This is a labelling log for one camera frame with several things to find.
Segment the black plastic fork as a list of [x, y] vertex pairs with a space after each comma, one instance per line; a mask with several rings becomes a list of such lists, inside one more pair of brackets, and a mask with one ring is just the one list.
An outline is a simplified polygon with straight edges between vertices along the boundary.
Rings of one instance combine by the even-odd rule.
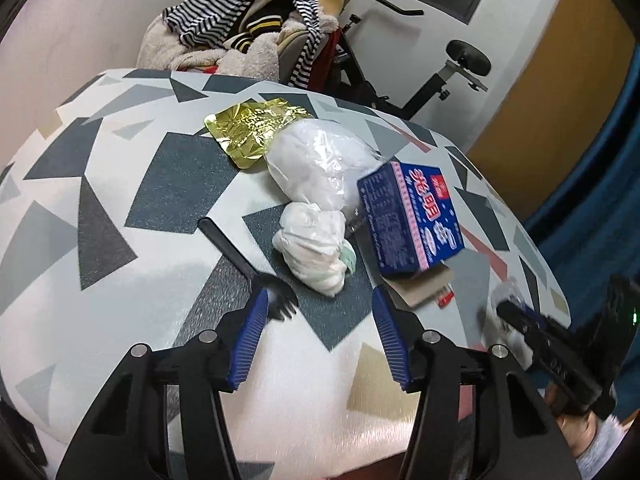
[[250, 289], [268, 292], [269, 317], [284, 322], [296, 315], [298, 298], [292, 286], [277, 275], [258, 271], [209, 217], [198, 219], [198, 229], [250, 283]]

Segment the blue carton box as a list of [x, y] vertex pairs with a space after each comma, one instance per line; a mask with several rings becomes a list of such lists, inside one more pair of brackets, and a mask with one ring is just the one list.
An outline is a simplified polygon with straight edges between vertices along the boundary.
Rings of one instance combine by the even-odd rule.
[[464, 248], [438, 168], [390, 160], [360, 178], [357, 190], [384, 278], [413, 278]]

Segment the small white tissue bag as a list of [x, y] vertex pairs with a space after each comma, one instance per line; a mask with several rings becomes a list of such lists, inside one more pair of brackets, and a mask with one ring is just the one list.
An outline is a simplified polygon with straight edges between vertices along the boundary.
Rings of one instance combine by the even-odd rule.
[[337, 296], [357, 266], [355, 249], [345, 237], [344, 214], [292, 202], [283, 209], [279, 226], [272, 246], [292, 274], [322, 296]]

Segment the gold foil wrapper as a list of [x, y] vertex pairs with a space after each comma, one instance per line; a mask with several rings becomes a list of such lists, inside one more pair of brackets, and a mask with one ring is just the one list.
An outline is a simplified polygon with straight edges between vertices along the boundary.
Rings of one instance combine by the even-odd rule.
[[296, 120], [311, 118], [306, 108], [284, 99], [246, 101], [204, 118], [204, 126], [233, 165], [247, 170], [259, 162], [278, 132]]

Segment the blue curtain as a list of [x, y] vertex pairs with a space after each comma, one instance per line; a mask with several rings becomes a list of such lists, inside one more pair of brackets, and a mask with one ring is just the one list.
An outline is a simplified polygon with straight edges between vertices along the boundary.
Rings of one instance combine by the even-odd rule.
[[613, 413], [632, 410], [639, 403], [638, 58], [596, 140], [525, 227], [563, 289], [567, 329], [605, 314]]

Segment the red small wrapper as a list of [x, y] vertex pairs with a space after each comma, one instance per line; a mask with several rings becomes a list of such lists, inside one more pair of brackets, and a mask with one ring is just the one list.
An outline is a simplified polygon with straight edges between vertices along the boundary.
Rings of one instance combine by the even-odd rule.
[[441, 308], [446, 308], [448, 304], [454, 299], [454, 291], [450, 286], [443, 287], [436, 294], [436, 304]]

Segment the brown cardboard piece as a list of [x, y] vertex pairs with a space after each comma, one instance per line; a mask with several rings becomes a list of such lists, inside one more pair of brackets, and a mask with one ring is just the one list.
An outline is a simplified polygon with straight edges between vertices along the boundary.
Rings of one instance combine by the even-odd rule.
[[453, 280], [454, 270], [439, 263], [413, 278], [393, 278], [392, 280], [386, 278], [385, 283], [409, 308], [415, 309], [429, 301], [436, 302], [436, 294], [443, 287], [450, 286]]

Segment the geometric patterned folding table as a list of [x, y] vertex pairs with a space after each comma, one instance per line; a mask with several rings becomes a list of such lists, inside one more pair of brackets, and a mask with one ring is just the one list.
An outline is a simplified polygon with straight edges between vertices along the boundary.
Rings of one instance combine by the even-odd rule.
[[[266, 272], [286, 197], [263, 164], [234, 166], [208, 115], [282, 98], [337, 122], [385, 158], [438, 168], [465, 246], [454, 299], [421, 304], [456, 344], [494, 337], [484, 314], [502, 281], [561, 323], [562, 289], [521, 223], [460, 150], [431, 130], [359, 105], [249, 79], [109, 70], [58, 106], [1, 175], [1, 394], [34, 425], [58, 470], [88, 407], [125, 352], [183, 344], [244, 304], [246, 281], [198, 230], [212, 218]], [[390, 377], [371, 315], [370, 238], [334, 298], [296, 285], [298, 307], [270, 323], [224, 414], [249, 479], [331, 478], [402, 452], [416, 398]]]

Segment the orange wooden door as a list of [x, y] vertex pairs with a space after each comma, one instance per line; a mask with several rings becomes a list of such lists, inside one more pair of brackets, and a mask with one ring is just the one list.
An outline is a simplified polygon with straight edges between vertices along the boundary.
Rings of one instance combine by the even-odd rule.
[[612, 0], [559, 0], [469, 158], [520, 220], [585, 153], [622, 90], [636, 40]]

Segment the large clear bag of tissue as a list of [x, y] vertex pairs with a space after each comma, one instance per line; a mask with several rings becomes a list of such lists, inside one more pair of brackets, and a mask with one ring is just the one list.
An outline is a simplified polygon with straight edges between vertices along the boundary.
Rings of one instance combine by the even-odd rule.
[[306, 118], [276, 133], [265, 161], [290, 200], [339, 210], [352, 220], [360, 204], [358, 180], [377, 170], [384, 159], [338, 122]]

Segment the black exercise bike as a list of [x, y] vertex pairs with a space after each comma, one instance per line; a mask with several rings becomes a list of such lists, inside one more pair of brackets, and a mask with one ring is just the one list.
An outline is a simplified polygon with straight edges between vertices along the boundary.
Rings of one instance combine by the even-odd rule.
[[486, 90], [491, 62], [481, 50], [438, 29], [439, 18], [469, 24], [480, 0], [344, 0], [333, 79], [326, 91], [411, 119], [431, 98], [446, 100], [454, 75]]

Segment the striped clothes pile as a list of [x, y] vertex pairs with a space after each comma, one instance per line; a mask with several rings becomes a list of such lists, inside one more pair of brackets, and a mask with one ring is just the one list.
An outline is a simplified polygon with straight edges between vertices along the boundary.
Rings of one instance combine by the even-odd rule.
[[136, 62], [320, 91], [343, 0], [183, 0], [149, 24]]

